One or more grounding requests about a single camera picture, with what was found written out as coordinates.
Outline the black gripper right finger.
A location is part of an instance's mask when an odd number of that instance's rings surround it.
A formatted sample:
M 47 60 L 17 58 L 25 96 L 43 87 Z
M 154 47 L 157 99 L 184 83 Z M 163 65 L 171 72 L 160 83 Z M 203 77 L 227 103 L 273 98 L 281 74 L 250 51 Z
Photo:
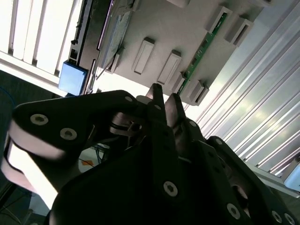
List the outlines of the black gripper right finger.
M 243 225 L 297 225 L 299 222 L 255 173 L 219 137 L 205 139 L 186 117 L 180 96 L 165 103 L 167 124 L 174 131 L 180 159 L 200 171 L 201 185 L 212 191 L 208 201 L 221 210 L 220 219 Z

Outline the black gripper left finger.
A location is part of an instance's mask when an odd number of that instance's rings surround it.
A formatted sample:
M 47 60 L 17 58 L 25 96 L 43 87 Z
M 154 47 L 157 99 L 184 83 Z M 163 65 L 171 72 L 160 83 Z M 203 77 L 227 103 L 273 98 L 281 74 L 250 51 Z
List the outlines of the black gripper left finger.
M 114 90 L 21 104 L 4 160 L 52 208 L 71 180 L 145 141 L 176 150 L 161 86 L 152 85 L 147 97 L 145 104 Z

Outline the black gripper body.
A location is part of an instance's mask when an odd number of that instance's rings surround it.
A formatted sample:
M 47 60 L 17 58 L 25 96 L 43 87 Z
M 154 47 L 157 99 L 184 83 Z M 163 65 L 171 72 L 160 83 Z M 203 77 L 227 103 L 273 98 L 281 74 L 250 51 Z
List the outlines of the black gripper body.
M 205 194 L 173 146 L 145 141 L 66 184 L 52 225 L 225 225 L 227 210 Z

